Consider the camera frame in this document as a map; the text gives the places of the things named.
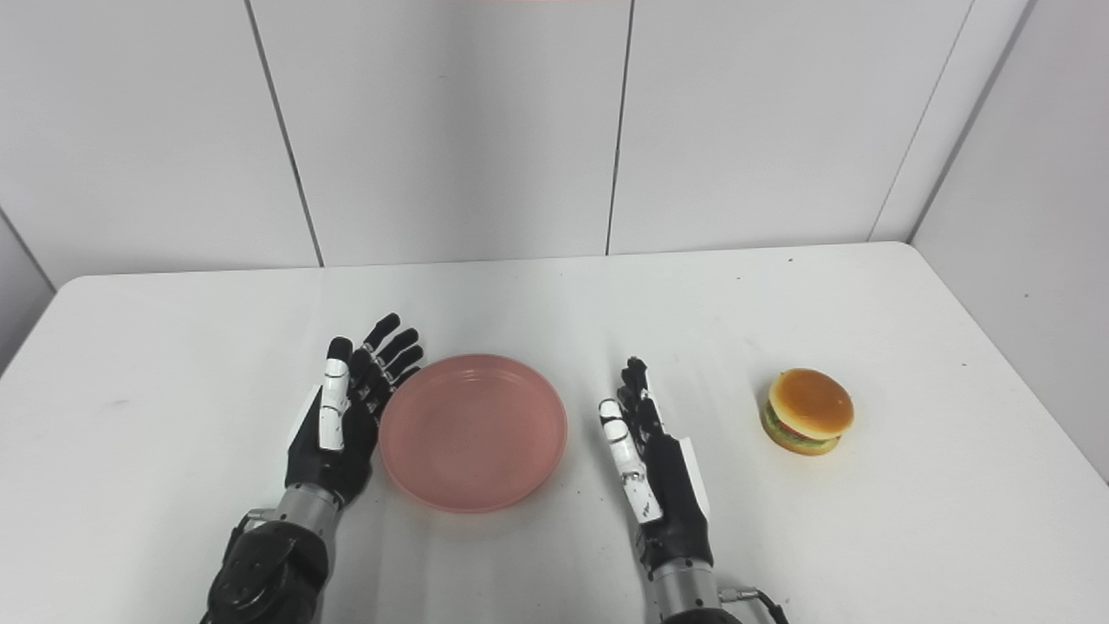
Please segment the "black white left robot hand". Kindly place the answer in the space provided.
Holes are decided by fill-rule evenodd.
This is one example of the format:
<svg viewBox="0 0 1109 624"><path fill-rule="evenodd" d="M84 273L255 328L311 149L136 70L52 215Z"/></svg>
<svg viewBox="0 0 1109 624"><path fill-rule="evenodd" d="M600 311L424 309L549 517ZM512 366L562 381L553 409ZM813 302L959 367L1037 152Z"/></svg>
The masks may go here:
<svg viewBox="0 0 1109 624"><path fill-rule="evenodd" d="M289 442L286 487L321 487L340 505L362 494L386 406L420 370L419 340L395 311L373 324L360 342L333 338L321 386Z"/></svg>

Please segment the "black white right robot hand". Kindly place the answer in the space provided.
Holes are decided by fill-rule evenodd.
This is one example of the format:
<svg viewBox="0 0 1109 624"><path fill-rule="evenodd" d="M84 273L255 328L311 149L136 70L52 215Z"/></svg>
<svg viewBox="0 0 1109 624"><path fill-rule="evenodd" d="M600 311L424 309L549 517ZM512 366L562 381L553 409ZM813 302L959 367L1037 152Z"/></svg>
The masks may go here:
<svg viewBox="0 0 1109 624"><path fill-rule="evenodd" d="M716 563L710 549L709 505L689 439L669 434L635 356L620 371L614 398L598 405L607 450L639 532L640 563L653 575L673 562Z"/></svg>

